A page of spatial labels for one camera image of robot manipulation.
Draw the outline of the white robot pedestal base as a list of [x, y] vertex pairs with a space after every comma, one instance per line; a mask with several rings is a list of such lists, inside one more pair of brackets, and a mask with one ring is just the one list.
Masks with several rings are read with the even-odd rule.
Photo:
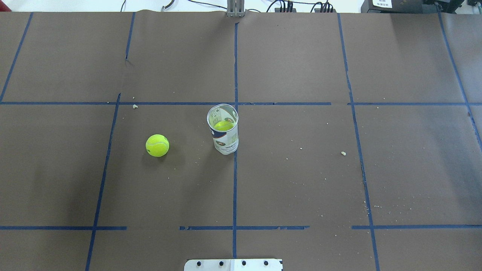
[[184, 271], [282, 271], [281, 259], [190, 259]]

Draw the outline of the clear tennis ball can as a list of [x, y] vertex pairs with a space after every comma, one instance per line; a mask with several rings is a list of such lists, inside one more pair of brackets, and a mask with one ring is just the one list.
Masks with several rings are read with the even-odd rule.
[[[215, 149], [223, 155], [234, 153], [239, 146], [238, 123], [239, 115], [236, 109], [229, 104], [218, 104], [212, 107], [206, 117]], [[220, 132], [214, 130], [214, 125], [222, 120], [227, 120], [234, 124], [234, 128]]]

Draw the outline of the yellow-green tennis ball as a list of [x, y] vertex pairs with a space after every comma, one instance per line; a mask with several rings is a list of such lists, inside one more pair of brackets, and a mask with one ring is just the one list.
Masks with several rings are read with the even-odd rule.
[[146, 151], [153, 157], [162, 157], [168, 153], [170, 142], [162, 134], [153, 134], [146, 141]]

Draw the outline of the black desktop box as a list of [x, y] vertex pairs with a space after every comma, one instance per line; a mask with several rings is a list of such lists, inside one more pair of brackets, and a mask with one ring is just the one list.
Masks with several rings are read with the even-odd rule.
[[427, 5], [424, 0], [365, 0], [361, 13], [379, 14], [432, 14], [437, 13], [435, 5]]

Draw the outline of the aluminium frame post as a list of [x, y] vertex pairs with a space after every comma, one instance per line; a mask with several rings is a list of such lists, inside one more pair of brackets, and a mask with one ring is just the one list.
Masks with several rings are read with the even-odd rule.
[[244, 17], [245, 0], [227, 0], [227, 17]]

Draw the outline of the tennis ball inside can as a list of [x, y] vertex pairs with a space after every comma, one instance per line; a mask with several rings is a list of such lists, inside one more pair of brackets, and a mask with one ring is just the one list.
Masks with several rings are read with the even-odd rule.
[[232, 122], [229, 122], [227, 120], [222, 120], [222, 121], [217, 122], [214, 125], [213, 129], [216, 130], [216, 131], [225, 132], [225, 131], [229, 131], [233, 128], [234, 128], [234, 124]]

